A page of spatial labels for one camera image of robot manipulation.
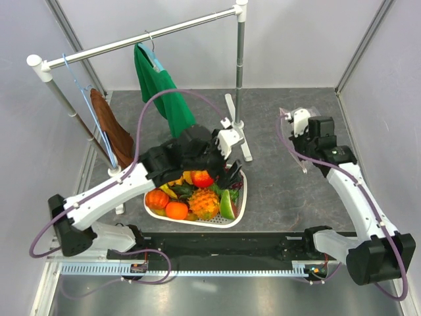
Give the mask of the toy watermelon slice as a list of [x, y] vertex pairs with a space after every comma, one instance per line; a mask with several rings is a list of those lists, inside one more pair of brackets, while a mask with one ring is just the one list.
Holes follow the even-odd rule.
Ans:
[[237, 217], [237, 207], [231, 199], [230, 191], [224, 190], [220, 198], [220, 215], [229, 220]]

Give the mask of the orange toy pineapple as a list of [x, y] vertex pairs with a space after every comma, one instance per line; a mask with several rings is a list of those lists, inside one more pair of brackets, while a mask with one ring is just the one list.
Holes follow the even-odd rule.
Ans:
[[199, 219], [209, 221], [217, 216], [220, 210], [218, 195], [210, 189], [198, 189], [187, 199], [189, 209]]

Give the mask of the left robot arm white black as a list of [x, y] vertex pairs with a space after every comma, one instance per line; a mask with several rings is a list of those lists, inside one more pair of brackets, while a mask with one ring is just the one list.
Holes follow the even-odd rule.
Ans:
[[179, 179], [185, 171], [207, 171], [220, 188], [228, 188], [239, 179], [241, 164], [235, 161], [226, 169], [226, 161], [233, 146], [243, 142], [244, 137], [233, 127], [210, 132], [196, 124], [138, 155], [128, 168], [96, 187], [68, 198], [50, 197], [62, 254], [72, 257], [96, 249], [139, 258], [145, 249], [140, 231], [134, 225], [102, 224], [99, 218], [136, 196]]

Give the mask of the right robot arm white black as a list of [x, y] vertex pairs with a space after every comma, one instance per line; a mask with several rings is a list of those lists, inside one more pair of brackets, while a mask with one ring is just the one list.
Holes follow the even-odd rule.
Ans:
[[407, 293], [416, 242], [411, 234], [401, 234], [375, 202], [351, 148], [337, 144], [333, 118], [300, 110], [288, 114], [286, 121], [293, 129], [290, 152], [319, 168], [340, 197], [357, 235], [352, 240], [328, 226], [308, 228], [301, 242], [303, 255], [316, 259], [325, 253], [335, 258], [360, 286], [399, 278]]

